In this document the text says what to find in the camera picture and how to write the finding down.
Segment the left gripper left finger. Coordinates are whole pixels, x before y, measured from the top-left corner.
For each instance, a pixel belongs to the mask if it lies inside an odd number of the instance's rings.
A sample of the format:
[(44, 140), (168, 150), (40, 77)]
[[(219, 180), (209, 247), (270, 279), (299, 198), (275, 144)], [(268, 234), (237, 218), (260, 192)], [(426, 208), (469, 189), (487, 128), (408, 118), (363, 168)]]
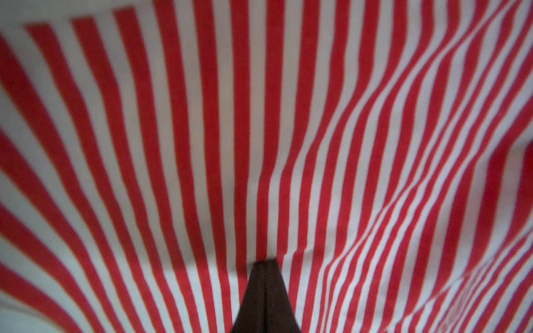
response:
[(266, 262), (256, 262), (231, 333), (266, 330)]

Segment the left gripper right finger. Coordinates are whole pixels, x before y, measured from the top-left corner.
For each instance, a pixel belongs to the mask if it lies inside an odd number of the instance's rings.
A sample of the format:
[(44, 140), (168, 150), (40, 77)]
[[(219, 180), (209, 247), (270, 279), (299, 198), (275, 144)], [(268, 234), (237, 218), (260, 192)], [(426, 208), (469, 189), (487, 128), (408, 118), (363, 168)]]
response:
[(276, 260), (265, 262), (265, 332), (301, 332)]

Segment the striped red white tank top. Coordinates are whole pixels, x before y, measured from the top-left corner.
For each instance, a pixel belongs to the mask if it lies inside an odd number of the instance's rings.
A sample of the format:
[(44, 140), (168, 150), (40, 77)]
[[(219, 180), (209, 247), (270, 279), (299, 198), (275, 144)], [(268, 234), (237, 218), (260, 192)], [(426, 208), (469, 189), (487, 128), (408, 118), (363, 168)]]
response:
[(531, 1), (3, 1), (1, 331), (532, 331)]

